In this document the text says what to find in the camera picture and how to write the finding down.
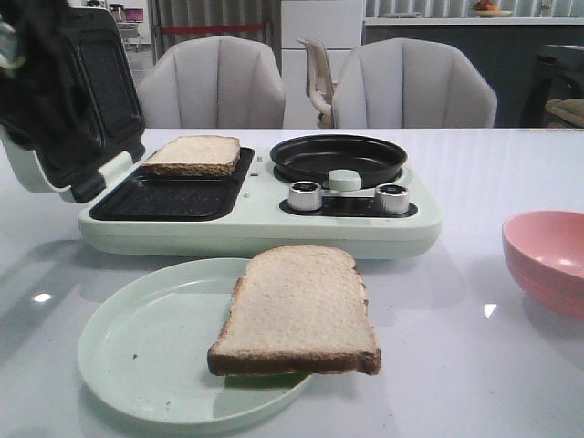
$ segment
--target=control knob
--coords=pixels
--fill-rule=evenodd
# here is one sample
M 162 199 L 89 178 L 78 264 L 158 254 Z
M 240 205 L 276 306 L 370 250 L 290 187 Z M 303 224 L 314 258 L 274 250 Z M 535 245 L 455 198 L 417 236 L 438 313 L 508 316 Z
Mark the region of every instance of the control knob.
M 322 207 L 322 188 L 312 181 L 297 181 L 290 184 L 288 206 L 299 212 L 315 212 Z
M 375 209 L 387 214 L 404 214 L 410 209 L 408 189 L 397 184 L 380 184 L 375 187 Z

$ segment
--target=pan handle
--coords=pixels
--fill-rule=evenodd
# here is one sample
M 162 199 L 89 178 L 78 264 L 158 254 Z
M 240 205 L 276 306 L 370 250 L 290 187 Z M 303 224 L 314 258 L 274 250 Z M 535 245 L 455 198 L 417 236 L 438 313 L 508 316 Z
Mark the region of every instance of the pan handle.
M 328 173 L 327 186 L 330 190 L 337 192 L 352 192 L 360 190 L 360 175 L 349 169 L 336 169 Z

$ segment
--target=bread crust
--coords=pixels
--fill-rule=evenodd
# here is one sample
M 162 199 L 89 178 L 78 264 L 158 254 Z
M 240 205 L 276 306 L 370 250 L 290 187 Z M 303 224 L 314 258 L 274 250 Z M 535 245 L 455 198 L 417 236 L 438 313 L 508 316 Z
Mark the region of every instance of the bread crust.
M 165 148 L 170 148 L 179 139 L 195 138 L 204 139 L 223 139 L 233 141 L 237 145 L 237 152 L 234 158 L 227 163 L 201 163 L 201 162 L 156 162 L 156 157 Z M 225 137 L 220 135 L 193 135 L 182 136 L 177 140 L 164 145 L 156 151 L 148 160 L 142 163 L 141 168 L 144 173 L 155 176 L 227 176 L 235 171 L 235 167 L 240 159 L 240 144 L 236 137 Z
M 261 255 L 257 255 L 250 265 L 257 263 L 258 257 L 270 256 L 270 253 L 286 251 L 288 246 L 274 248 L 268 250 Z M 355 262 L 344 251 L 337 248 L 328 248 L 328 250 L 335 250 L 339 255 L 345 258 L 347 267 L 359 277 L 362 285 L 362 277 L 355 269 Z M 351 352 L 295 352 L 295 351 L 245 351 L 239 350 L 236 354 L 223 354 L 218 350 L 219 345 L 227 338 L 231 328 L 232 314 L 234 311 L 234 303 L 240 298 L 245 291 L 247 277 L 239 278 L 235 284 L 232 306 L 230 308 L 230 315 L 224 323 L 218 340 L 208 350 L 207 363 L 209 371 L 216 375 L 229 374 L 274 374 L 287 372 L 314 372 L 314 373 L 343 373 L 349 371 L 363 372 L 366 374 L 378 374 L 381 369 L 381 350 L 379 346 L 373 350 L 367 351 L 351 351 Z M 362 299 L 364 310 L 367 313 L 367 306 L 369 304 L 366 297 Z

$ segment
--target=refrigerator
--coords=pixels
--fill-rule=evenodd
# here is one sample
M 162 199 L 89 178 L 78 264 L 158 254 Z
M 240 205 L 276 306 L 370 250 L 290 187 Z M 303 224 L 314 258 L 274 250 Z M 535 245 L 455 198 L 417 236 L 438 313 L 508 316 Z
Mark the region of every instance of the refrigerator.
M 365 0 L 284 0 L 281 4 L 282 79 L 286 93 L 284 127 L 317 127 L 318 111 L 306 95 L 307 58 L 298 38 L 327 48 L 333 80 L 349 52 L 362 44 Z

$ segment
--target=bread slice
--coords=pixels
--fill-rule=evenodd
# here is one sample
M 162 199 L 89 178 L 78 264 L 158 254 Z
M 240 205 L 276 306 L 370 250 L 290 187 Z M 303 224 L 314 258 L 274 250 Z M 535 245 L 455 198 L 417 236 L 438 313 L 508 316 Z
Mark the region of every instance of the bread slice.
M 239 161 L 239 139 L 218 135 L 179 137 L 142 164 L 149 174 L 169 176 L 226 176 Z
M 229 319 L 207 354 L 209 371 L 377 374 L 381 352 L 367 305 L 355 261 L 344 251 L 265 251 L 237 281 Z

